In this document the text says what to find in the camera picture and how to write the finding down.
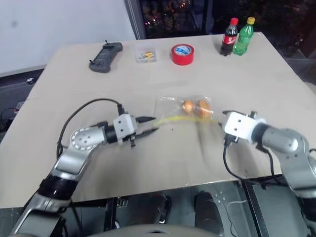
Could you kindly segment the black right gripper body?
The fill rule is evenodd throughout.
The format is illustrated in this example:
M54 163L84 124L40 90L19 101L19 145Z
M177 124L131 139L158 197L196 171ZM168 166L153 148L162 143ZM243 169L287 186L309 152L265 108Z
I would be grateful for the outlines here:
M239 140L239 137L233 136L231 134L225 134L224 137L224 146L229 147L231 143L237 143Z

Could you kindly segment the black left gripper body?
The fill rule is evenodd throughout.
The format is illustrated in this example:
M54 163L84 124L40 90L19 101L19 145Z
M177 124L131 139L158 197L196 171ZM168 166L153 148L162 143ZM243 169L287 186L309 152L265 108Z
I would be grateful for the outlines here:
M135 137L136 137L138 125L137 125L137 121L136 121L135 116L131 116L131 121L132 121L132 125L133 125L133 132L130 135L130 145L133 148L133 147L135 147Z

